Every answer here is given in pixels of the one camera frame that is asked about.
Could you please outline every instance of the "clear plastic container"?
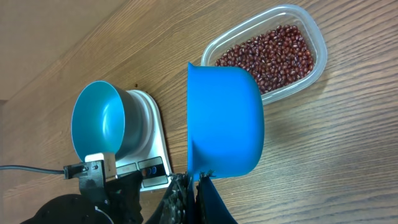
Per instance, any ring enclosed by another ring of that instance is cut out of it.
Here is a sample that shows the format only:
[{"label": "clear plastic container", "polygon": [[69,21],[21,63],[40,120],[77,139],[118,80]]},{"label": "clear plastic container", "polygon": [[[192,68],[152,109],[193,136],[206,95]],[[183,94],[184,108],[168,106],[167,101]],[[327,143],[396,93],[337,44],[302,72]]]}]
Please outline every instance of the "clear plastic container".
[{"label": "clear plastic container", "polygon": [[308,87],[319,78],[325,69],[328,57],[325,41],[318,26],[310,14],[301,7],[289,4],[276,6],[232,28],[207,46],[201,58],[201,66],[214,66],[216,60],[228,48],[245,42],[251,37],[264,34],[269,29],[275,29],[278,25],[286,24],[296,25],[301,30],[314,59],[314,68],[305,78],[261,95],[262,104],[266,105],[290,96]]}]

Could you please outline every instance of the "white scale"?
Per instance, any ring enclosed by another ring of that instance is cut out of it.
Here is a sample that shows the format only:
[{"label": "white scale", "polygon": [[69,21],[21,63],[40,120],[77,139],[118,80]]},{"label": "white scale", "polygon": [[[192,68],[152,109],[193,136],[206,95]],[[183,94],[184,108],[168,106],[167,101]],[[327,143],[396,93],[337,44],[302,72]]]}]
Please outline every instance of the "white scale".
[{"label": "white scale", "polygon": [[140,170],[144,176],[141,192],[166,188],[171,182],[172,169],[167,155],[159,108],[148,93],[140,90],[127,92],[140,105],[143,134],[139,147],[116,161],[116,177]]}]

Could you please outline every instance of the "power cord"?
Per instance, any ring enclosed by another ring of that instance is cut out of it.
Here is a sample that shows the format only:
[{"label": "power cord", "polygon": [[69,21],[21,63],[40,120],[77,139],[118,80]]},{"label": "power cord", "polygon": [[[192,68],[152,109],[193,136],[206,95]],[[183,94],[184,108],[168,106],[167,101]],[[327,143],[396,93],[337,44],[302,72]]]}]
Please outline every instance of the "power cord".
[{"label": "power cord", "polygon": [[41,172],[43,174],[64,174],[63,170],[48,170],[48,169],[41,169],[36,167],[28,167],[28,166],[19,166],[19,165],[6,165],[0,166],[0,170],[6,169],[19,169],[19,170],[26,170],[31,172]]}]

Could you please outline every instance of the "wood grain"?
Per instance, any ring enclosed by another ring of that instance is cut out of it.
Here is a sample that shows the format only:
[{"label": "wood grain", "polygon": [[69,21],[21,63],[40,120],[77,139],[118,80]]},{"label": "wood grain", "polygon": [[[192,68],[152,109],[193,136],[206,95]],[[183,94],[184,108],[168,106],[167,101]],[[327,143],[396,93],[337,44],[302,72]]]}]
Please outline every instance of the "wood grain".
[{"label": "wood grain", "polygon": [[126,0],[0,0],[0,100],[9,100]]},{"label": "wood grain", "polygon": [[[70,116],[97,79],[151,94],[175,172],[187,165],[187,62],[278,1],[129,1],[4,105],[3,161],[78,162]],[[248,175],[214,183],[239,223],[398,223],[398,2],[287,1],[306,9],[328,47],[320,79],[264,107],[266,140]],[[30,218],[77,183],[4,172],[4,221]],[[164,191],[141,194],[148,218]]]},{"label": "wood grain", "polygon": [[[0,100],[0,165],[2,163],[2,106],[5,104],[4,100]],[[3,220],[4,218],[4,209],[3,209],[3,188],[2,188],[2,183],[3,183],[3,174],[0,172],[0,195],[1,195],[1,201],[0,201],[0,220]]]}]

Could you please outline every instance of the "red bean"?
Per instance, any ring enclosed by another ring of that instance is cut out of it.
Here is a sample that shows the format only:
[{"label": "red bean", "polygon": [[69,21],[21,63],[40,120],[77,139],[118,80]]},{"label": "red bean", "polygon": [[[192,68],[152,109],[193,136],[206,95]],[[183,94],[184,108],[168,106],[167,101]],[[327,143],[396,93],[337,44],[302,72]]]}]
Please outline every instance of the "red bean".
[{"label": "red bean", "polygon": [[306,77],[314,62],[299,28],[279,25],[229,48],[215,66],[245,69],[265,94]]}]

